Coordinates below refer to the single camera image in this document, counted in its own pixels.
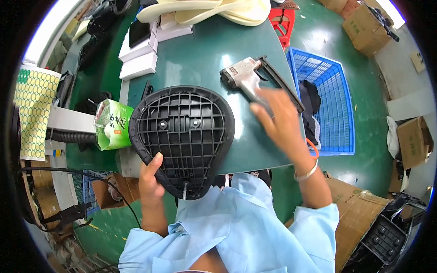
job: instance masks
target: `worker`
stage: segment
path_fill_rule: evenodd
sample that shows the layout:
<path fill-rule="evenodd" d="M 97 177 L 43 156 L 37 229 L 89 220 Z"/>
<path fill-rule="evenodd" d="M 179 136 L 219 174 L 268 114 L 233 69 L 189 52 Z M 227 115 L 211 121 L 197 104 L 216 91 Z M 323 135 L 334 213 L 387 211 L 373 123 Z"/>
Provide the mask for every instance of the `worker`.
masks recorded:
<path fill-rule="evenodd" d="M 142 222 L 120 256 L 121 272 L 334 272 L 339 221 L 325 177 L 301 138 L 297 110 L 283 90 L 257 90 L 274 118 L 256 103 L 250 109 L 295 167 L 303 205 L 287 229 L 276 217 L 269 187 L 236 173 L 232 187 L 215 186 L 197 200 L 179 200 L 176 223 L 167 226 L 164 188 L 154 174 L 157 153 L 139 178 Z M 290 177 L 289 183 L 295 183 Z"/>

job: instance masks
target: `hand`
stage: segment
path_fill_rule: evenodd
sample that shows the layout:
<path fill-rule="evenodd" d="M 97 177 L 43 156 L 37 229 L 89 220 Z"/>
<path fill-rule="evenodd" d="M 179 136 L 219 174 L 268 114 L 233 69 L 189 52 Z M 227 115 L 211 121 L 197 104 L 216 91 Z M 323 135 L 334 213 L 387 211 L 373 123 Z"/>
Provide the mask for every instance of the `hand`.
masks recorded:
<path fill-rule="evenodd" d="M 164 187 L 159 184 L 155 178 L 155 173 L 161 167 L 163 163 L 163 155 L 159 152 L 150 161 L 150 164 L 146 166 L 143 162 L 141 163 L 139 171 L 139 192 L 142 198 L 158 197 L 161 198 L 164 193 Z"/>
<path fill-rule="evenodd" d="M 250 109 L 258 118 L 273 142 L 295 162 L 304 154 L 310 154 L 306 142 L 301 137 L 299 118 L 296 107 L 290 97 L 281 89 L 258 89 L 258 96 L 269 103 L 274 118 L 257 103 L 251 103 Z"/>

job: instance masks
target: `black plastic seat base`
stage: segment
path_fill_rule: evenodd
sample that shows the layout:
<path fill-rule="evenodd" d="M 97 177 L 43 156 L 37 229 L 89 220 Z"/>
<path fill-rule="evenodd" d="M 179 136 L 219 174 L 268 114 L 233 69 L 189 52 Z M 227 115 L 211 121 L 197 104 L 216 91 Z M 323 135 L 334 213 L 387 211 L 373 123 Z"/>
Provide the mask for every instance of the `black plastic seat base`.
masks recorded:
<path fill-rule="evenodd" d="M 144 98 L 132 113 L 129 137 L 145 164 L 161 152 L 156 179 L 172 195 L 187 200 L 205 195 L 234 139 L 228 103 L 198 86 L 173 86 Z"/>

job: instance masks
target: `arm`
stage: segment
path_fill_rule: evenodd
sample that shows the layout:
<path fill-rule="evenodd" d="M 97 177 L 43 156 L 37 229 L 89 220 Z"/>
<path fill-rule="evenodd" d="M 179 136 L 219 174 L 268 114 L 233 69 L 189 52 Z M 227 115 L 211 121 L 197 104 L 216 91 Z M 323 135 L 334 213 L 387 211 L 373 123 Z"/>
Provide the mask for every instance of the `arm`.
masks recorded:
<path fill-rule="evenodd" d="M 305 140 L 301 138 L 296 107 L 283 90 L 262 89 L 257 90 L 257 94 L 268 101 L 274 113 L 271 119 L 261 105 L 250 104 L 267 135 L 294 164 L 297 176 L 309 173 L 316 161 L 311 157 Z M 332 203 L 331 191 L 319 167 L 309 178 L 299 182 L 299 188 L 306 207 L 317 209 Z"/>
<path fill-rule="evenodd" d="M 163 162 L 163 155 L 159 152 L 148 166 L 141 164 L 139 191 L 141 202 L 141 228 L 165 237 L 168 235 L 167 219 L 164 214 L 162 196 L 165 189 L 155 178 L 155 173 Z"/>

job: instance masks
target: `bracelet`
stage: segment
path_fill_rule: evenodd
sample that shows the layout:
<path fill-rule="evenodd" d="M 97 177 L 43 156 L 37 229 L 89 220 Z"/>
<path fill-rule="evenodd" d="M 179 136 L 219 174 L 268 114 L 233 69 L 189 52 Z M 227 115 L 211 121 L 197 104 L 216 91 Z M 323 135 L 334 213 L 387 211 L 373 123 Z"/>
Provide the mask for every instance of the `bracelet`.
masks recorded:
<path fill-rule="evenodd" d="M 303 176 L 297 176 L 297 175 L 296 175 L 296 171 L 295 171 L 295 180 L 298 181 L 298 182 L 300 182 L 300 181 L 305 180 L 305 179 L 307 179 L 308 177 L 310 177 L 314 172 L 316 172 L 316 169 L 317 169 L 317 163 L 318 163 L 318 162 L 319 162 L 319 160 L 317 159 L 317 160 L 316 160 L 316 164 L 314 165 L 314 168 L 313 168 L 312 170 L 310 170 L 309 173 L 307 173 L 307 174 L 305 174 L 305 175 L 303 175 Z"/>

